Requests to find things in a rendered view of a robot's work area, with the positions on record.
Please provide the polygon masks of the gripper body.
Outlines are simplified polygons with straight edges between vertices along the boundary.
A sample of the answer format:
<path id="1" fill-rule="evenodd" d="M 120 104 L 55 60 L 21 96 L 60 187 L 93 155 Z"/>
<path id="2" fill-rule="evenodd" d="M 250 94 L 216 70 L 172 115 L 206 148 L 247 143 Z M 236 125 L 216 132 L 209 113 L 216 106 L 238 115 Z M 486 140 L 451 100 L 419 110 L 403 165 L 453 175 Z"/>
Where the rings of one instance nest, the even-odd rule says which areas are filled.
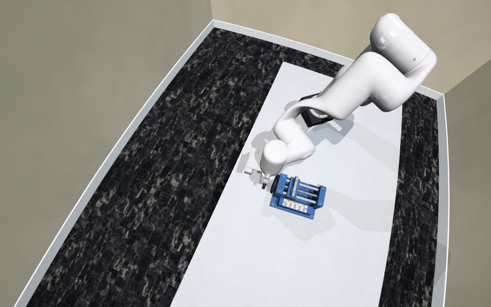
<path id="1" fill-rule="evenodd" d="M 276 175 L 275 175 L 276 176 Z M 260 184 L 263 184 L 263 183 L 266 183 L 267 187 L 271 187 L 272 186 L 272 183 L 274 182 L 274 179 L 275 179 L 275 176 L 271 176 L 270 179 L 266 179 L 266 175 L 261 172 L 261 176 L 260 176 Z"/>

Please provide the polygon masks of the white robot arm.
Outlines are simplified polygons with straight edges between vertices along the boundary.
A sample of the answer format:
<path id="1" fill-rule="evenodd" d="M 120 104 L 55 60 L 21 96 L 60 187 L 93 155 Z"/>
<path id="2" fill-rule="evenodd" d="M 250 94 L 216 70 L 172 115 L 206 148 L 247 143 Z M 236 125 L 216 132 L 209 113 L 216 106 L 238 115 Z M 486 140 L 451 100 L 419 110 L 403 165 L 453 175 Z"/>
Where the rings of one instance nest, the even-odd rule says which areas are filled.
<path id="1" fill-rule="evenodd" d="M 372 102 L 383 112 L 393 111 L 413 95 L 436 62 L 430 47 L 398 15 L 382 16 L 371 30 L 370 45 L 353 64 L 343 66 L 319 95 L 289 107 L 274 124 L 278 139 L 268 141 L 262 154 L 251 149 L 244 173 L 258 170 L 269 179 L 284 165 L 305 160 L 315 152 L 315 145 L 295 121 L 303 111 L 336 120 L 344 120 L 359 106 Z"/>

